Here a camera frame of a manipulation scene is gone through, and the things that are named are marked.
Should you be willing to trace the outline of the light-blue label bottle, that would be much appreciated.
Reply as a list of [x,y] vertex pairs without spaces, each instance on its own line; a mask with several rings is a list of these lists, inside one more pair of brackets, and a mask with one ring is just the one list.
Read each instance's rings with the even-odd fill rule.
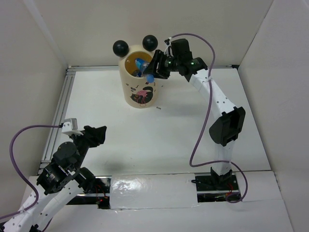
[[147,61],[145,61],[141,58],[137,58],[137,59],[135,59],[135,65],[137,67],[137,70],[140,70],[142,72],[142,77],[146,78],[147,83],[153,83],[155,81],[155,78],[154,78],[153,75],[144,74],[144,71],[148,67],[149,62],[147,62]]

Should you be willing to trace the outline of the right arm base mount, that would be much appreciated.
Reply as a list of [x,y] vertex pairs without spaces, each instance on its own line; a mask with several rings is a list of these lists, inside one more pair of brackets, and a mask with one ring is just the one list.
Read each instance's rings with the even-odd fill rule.
[[229,201],[238,201],[241,198],[237,178],[234,174],[223,183],[215,184],[210,174],[196,175],[192,180],[197,190],[197,202],[224,202],[226,198]]

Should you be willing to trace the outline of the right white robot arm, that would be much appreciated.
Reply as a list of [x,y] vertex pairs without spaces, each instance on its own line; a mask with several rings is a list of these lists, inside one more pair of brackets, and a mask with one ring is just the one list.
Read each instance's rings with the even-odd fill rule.
[[194,58],[186,39],[167,40],[171,54],[156,50],[150,62],[136,60],[136,66],[148,80],[168,79],[171,72],[185,77],[202,97],[208,100],[206,119],[212,115],[215,122],[209,128],[215,143],[211,166],[211,185],[222,189],[232,175],[232,151],[242,131],[246,112],[237,107],[223,93],[211,76],[211,69],[201,58]]

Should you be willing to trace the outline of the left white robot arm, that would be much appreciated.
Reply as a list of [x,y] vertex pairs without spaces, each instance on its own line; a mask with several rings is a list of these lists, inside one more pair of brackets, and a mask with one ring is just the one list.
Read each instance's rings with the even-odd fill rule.
[[98,203],[108,199],[108,184],[82,167],[88,150],[104,144],[107,128],[84,126],[79,131],[69,123],[57,128],[71,141],[58,146],[35,185],[25,180],[32,192],[17,212],[6,215],[2,232],[43,232],[55,214],[82,193],[94,193]]

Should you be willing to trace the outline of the aluminium frame rail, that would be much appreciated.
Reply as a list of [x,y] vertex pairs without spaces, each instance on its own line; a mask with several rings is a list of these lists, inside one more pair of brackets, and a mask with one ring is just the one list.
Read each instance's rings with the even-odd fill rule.
[[107,127],[105,143],[83,161],[95,175],[189,173],[207,100],[177,74],[158,90],[152,106],[137,109],[125,101],[117,67],[69,69],[54,123],[76,118],[80,130]]

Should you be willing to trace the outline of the dark-blue label bottle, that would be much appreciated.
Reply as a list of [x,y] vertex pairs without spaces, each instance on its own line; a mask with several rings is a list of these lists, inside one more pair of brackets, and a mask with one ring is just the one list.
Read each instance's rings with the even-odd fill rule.
[[141,78],[142,72],[140,70],[135,70],[131,75],[134,76],[134,77]]

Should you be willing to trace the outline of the cream panda-ear bin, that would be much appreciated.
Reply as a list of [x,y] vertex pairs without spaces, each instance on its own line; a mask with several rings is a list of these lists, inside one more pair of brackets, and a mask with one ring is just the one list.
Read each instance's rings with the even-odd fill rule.
[[137,70],[135,59],[141,58],[150,63],[157,46],[158,40],[153,35],[145,36],[141,45],[129,46],[127,42],[118,40],[112,46],[114,54],[119,57],[118,67],[125,101],[134,108],[150,107],[158,97],[157,82],[147,83],[146,78],[131,75]]

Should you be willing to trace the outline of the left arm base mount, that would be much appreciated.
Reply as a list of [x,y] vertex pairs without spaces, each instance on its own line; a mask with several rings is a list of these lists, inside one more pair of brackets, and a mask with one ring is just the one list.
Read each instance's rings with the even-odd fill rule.
[[110,176],[97,176],[89,192],[77,194],[67,205],[95,205],[98,209],[110,209],[110,187]]

